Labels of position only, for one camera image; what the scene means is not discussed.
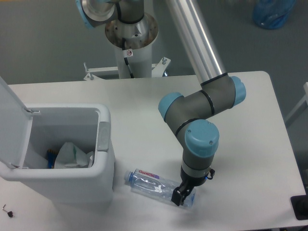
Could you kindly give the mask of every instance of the white trash bin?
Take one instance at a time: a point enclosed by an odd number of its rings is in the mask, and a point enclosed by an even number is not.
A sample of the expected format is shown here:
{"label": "white trash bin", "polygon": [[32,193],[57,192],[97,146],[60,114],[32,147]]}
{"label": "white trash bin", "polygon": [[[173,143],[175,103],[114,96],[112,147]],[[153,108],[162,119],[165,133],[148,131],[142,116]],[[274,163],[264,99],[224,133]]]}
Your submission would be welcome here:
{"label": "white trash bin", "polygon": [[[108,202],[115,154],[110,113],[102,104],[27,104],[0,77],[0,176],[54,202]],[[48,169],[47,150],[72,142],[94,151],[89,168]]]}

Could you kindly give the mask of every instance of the trash bin lid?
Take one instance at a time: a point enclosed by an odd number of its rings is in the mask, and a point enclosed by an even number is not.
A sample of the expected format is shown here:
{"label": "trash bin lid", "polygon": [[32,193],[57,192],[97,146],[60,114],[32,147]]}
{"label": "trash bin lid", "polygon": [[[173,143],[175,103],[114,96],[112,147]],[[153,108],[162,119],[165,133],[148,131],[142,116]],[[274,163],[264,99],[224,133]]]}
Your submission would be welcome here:
{"label": "trash bin lid", "polygon": [[32,114],[0,77],[0,161],[21,166],[29,143]]}

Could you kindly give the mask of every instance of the silver metal arm tube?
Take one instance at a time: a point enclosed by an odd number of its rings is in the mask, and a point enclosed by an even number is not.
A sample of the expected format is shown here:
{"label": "silver metal arm tube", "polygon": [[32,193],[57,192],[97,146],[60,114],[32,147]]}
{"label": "silver metal arm tube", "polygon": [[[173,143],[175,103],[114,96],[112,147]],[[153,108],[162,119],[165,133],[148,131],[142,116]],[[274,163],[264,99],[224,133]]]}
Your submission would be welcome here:
{"label": "silver metal arm tube", "polygon": [[203,83],[224,74],[225,68],[196,0],[166,0],[193,69]]}

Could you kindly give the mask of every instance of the gray floor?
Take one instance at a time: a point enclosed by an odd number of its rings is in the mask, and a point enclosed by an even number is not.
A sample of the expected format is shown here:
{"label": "gray floor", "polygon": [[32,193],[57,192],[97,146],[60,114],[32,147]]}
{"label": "gray floor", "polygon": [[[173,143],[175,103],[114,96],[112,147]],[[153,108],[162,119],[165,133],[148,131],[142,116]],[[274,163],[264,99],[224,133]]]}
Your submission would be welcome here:
{"label": "gray floor", "polygon": [[[308,82],[308,1],[297,0],[278,30],[253,23],[254,0],[199,2],[227,71],[268,72],[286,116]],[[159,23],[153,62],[166,56],[172,60],[171,75],[193,74],[164,1],[147,0],[145,5]],[[83,62],[88,67],[116,65],[104,27],[86,29],[73,0],[0,2],[0,16],[0,76],[8,84],[79,81],[85,75]],[[305,112],[288,129],[301,169],[308,168],[307,128]]]}

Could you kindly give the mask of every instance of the bottle label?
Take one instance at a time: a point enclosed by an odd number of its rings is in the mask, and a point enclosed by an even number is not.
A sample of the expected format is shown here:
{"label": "bottle label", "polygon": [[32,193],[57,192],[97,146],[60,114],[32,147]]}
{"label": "bottle label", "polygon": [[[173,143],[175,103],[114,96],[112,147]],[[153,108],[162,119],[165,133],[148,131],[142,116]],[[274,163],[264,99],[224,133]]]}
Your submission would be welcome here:
{"label": "bottle label", "polygon": [[159,179],[158,175],[155,175],[155,174],[150,173],[150,172],[145,172],[145,171],[139,170],[139,173],[141,173],[143,175],[146,175],[146,176],[149,176],[149,177],[153,177],[153,178]]}

